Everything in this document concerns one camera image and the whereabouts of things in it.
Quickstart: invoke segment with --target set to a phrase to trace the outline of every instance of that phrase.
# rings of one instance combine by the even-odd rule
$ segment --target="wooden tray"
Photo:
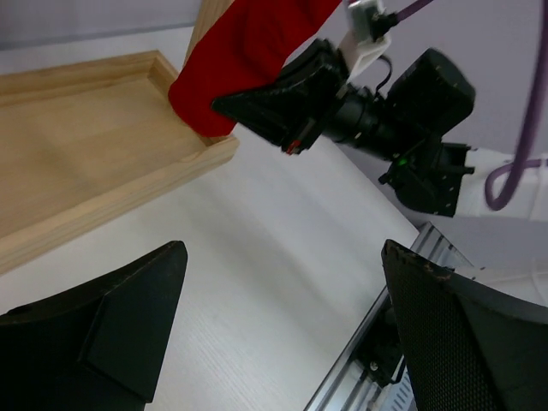
[[[157,51],[0,77],[0,272],[227,162],[166,95]]]

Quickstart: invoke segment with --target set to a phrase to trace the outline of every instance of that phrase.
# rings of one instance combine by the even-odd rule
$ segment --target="purple cable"
[[[416,0],[415,2],[409,4],[409,6],[407,6],[405,9],[403,9],[402,11],[399,11],[396,14],[397,20],[404,21],[405,19],[411,17],[417,11],[421,10],[422,8],[424,8],[425,6],[427,6],[433,1],[434,0]]]
[[[505,171],[500,172],[501,169],[495,170],[485,181],[485,202],[493,211],[502,210],[514,197],[523,172],[527,168],[527,159],[531,155],[539,130],[542,109],[545,103],[546,88],[548,87],[548,0],[543,1],[542,8],[542,33],[540,36],[537,68],[529,94],[529,103],[521,129],[521,137],[515,149],[514,163],[508,164],[510,167],[509,176],[498,197],[495,198],[493,194],[493,183]]]
[[[538,169],[542,167],[543,165],[548,166],[548,163],[543,164],[542,159],[536,158],[534,160],[528,160],[525,163],[525,169]],[[485,180],[485,186],[489,186],[491,190],[495,186],[495,181],[498,179],[498,177],[503,176],[505,174],[508,174],[510,171],[512,171],[512,168],[514,167],[513,163],[508,163],[503,165],[502,167],[499,167],[498,169],[494,170],[488,177],[487,180]]]

